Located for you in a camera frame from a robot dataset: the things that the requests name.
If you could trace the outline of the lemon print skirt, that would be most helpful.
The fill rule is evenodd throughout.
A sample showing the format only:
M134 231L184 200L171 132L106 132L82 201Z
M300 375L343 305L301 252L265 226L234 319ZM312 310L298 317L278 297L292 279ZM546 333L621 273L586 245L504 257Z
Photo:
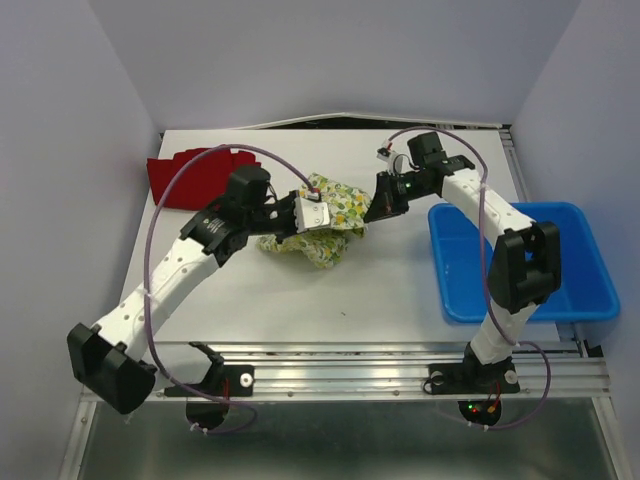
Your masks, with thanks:
M256 241L256 248L277 254L300 253L317 268L331 268L341 262L350 240L365 236L364 216L372 200L365 190L318 173L312 173L308 179L328 204L330 226L294 235L281 242L274 235L264 235Z

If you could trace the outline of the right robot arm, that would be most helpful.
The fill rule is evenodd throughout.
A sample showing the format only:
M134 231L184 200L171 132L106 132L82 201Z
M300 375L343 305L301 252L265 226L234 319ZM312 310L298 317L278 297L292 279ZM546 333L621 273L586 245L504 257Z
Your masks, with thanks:
M387 165L376 176L364 220L373 223L408 212L413 200L436 195L457 208L478 229L485 319L461 362L431 375L432 387L461 384L482 390L492 382L515 385L512 353L538 307L561 286L559 228L519 212L488 185L489 168L476 148L470 156L448 155L442 129L412 128L407 143L410 169L403 171L393 148L396 134L383 141L377 156Z

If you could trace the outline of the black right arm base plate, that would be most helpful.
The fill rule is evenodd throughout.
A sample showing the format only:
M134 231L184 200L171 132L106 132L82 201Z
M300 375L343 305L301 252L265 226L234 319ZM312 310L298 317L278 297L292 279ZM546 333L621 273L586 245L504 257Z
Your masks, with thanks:
M429 395L516 394L520 385L510 359L497 364L458 361L427 366L428 375L422 390Z

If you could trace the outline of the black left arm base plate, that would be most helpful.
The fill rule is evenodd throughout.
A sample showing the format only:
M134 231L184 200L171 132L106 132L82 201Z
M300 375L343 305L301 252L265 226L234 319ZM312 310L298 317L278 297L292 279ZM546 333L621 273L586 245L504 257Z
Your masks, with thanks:
M168 357L168 370L189 387L212 396L251 397L255 383L255 367L233 363L209 345L191 341L165 346L160 352Z

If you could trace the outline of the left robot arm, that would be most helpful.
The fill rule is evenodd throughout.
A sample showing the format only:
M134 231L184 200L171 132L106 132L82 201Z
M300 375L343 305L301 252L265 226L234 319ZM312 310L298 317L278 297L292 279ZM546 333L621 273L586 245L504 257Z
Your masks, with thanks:
M279 239L297 233L303 196L294 190L268 198L269 173L239 167L225 192L197 212L156 267L143 261L143 281L93 325L67 335L76 380L121 414L136 410L156 387L160 368L144 361L149 340L200 283L213 275L252 235Z

